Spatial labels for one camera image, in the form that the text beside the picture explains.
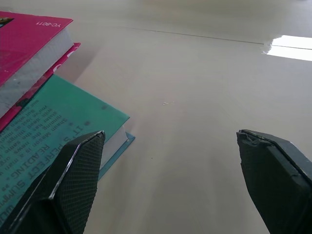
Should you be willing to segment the teal hardcover book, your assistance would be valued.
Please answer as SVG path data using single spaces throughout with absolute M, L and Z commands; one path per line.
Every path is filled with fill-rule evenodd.
M 53 75 L 0 132 L 0 226 L 69 141 L 103 131 L 100 174 L 133 142 L 128 115 Z

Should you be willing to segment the pink hardcover book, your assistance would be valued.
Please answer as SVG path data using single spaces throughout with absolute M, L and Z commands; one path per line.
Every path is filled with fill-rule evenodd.
M 72 19 L 0 11 L 0 132 L 75 52 Z

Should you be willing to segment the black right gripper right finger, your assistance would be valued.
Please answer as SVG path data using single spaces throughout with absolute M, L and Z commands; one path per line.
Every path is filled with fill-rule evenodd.
M 312 234 L 312 162 L 290 141 L 236 133 L 248 193 L 270 234 Z

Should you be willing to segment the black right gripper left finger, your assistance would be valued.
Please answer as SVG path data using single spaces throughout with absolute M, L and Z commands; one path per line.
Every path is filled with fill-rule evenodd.
M 29 186 L 0 234 L 83 234 L 97 192 L 103 131 L 66 143 Z

